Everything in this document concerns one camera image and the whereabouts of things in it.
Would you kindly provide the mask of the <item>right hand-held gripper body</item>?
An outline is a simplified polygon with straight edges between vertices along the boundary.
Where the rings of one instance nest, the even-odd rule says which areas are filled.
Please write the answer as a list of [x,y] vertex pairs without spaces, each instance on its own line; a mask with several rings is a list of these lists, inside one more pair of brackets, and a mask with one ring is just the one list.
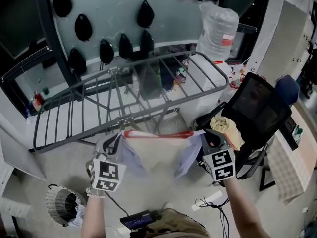
[[235,155],[232,148],[220,150],[203,146],[203,163],[215,182],[236,176]]

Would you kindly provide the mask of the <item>grey metal drying rack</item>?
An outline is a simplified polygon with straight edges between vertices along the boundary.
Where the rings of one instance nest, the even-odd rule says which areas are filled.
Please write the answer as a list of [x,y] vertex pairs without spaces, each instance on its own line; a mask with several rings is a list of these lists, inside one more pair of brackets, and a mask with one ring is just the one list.
[[[190,56],[203,56],[225,78],[226,85],[188,95]],[[228,76],[221,62],[200,52],[183,51],[122,63],[82,80],[48,98],[34,125],[33,148],[43,153],[71,142],[88,144],[108,134],[144,123],[159,132],[164,116],[181,104],[223,90]]]

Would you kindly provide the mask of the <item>white and blue garment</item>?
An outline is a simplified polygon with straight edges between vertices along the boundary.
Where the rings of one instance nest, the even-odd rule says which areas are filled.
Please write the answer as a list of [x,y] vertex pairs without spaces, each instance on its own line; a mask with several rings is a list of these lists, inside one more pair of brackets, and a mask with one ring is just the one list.
[[202,146],[205,132],[184,131],[171,135],[154,135],[135,130],[121,131],[121,164],[137,176],[146,177],[155,167],[163,165],[174,177],[187,174]]

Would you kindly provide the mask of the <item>person's right forearm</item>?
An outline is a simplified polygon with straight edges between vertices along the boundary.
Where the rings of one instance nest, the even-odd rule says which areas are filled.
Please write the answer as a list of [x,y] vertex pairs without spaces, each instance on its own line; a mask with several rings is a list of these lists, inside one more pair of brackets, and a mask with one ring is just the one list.
[[236,177],[226,179],[224,184],[240,238],[251,238],[258,222],[256,209],[248,200]]

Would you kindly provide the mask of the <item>yellow cloth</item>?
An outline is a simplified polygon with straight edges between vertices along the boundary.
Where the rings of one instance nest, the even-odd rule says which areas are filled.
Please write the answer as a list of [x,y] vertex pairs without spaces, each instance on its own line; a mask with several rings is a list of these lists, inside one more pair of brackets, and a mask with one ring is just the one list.
[[240,131],[237,129],[236,123],[223,116],[215,116],[210,121],[210,127],[226,136],[230,145],[234,150],[240,151],[245,143],[242,139]]

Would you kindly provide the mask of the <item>black office chair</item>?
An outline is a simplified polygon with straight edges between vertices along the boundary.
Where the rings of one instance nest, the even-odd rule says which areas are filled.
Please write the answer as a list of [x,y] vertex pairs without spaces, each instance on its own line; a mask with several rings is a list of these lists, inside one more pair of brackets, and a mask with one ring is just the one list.
[[244,165],[250,169],[240,179],[250,178],[263,165],[268,142],[285,125],[292,112],[276,89],[254,73],[247,73],[236,93],[210,113],[196,118],[197,129],[210,129],[211,119],[221,112],[235,122],[244,144],[237,150],[235,169]]

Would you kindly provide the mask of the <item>grey woven laundry basket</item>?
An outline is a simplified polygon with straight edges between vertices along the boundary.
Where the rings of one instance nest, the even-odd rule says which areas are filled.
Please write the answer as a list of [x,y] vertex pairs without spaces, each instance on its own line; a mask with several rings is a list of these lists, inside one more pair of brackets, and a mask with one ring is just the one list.
[[48,185],[46,193],[46,209],[49,216],[62,227],[76,218],[76,207],[86,205],[83,195],[57,184]]

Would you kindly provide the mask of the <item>white textured panel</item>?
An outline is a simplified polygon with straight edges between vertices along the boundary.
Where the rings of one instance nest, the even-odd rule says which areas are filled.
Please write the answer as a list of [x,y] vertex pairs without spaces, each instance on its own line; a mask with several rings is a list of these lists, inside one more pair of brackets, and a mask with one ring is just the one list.
[[302,195],[311,176],[301,156],[292,151],[287,143],[283,143],[275,134],[267,150],[270,171],[278,190],[278,198],[287,205]]

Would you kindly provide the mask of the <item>person's khaki trousers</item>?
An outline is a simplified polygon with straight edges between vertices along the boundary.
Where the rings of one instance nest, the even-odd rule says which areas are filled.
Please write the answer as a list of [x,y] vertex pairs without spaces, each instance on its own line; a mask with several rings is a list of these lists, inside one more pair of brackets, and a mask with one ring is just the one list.
[[211,238],[199,222],[172,209],[164,209],[162,218],[148,228],[144,238]]

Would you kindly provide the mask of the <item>red drink bottle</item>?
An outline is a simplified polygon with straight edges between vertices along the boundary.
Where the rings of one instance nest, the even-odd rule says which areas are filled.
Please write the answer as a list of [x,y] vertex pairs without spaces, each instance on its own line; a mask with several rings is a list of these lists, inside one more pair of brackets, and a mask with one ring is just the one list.
[[34,99],[36,99],[38,101],[38,103],[42,106],[44,104],[44,98],[42,97],[42,95],[38,92],[34,92]]

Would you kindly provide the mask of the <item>blue padded chair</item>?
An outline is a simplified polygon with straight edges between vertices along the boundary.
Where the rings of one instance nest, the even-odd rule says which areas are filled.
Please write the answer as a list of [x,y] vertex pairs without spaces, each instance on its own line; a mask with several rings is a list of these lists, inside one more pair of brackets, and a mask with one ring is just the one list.
[[278,79],[275,89],[284,102],[289,106],[296,103],[299,98],[299,85],[290,75],[285,75]]

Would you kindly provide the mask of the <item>black bag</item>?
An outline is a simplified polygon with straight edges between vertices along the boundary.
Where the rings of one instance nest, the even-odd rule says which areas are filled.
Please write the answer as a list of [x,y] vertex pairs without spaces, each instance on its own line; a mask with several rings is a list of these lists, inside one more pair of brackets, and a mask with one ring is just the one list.
[[42,67],[43,67],[43,69],[47,69],[48,67],[54,65],[55,63],[56,63],[56,58],[51,57],[51,58],[46,59],[42,62]]

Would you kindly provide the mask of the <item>large clear water jug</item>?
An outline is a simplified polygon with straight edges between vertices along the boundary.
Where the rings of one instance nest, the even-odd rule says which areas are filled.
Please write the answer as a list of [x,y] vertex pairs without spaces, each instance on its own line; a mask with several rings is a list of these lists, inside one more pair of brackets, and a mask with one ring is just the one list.
[[212,2],[200,4],[199,9],[202,32],[196,51],[206,55],[212,61],[227,60],[239,24],[238,14]]

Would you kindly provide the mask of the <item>black waist recorder device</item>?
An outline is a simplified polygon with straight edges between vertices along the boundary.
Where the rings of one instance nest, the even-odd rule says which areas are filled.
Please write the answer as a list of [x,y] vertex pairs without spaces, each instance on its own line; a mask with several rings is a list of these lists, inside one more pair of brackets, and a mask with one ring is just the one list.
[[120,218],[120,222],[129,230],[137,230],[146,227],[157,220],[160,220],[162,215],[158,210],[146,210],[133,215]]

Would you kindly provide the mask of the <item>black window frame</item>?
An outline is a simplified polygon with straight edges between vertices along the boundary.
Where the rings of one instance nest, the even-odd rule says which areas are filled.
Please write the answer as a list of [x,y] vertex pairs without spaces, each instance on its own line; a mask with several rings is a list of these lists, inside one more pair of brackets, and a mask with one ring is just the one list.
[[55,59],[71,86],[79,78],[71,72],[58,36],[50,0],[0,0],[0,84]]

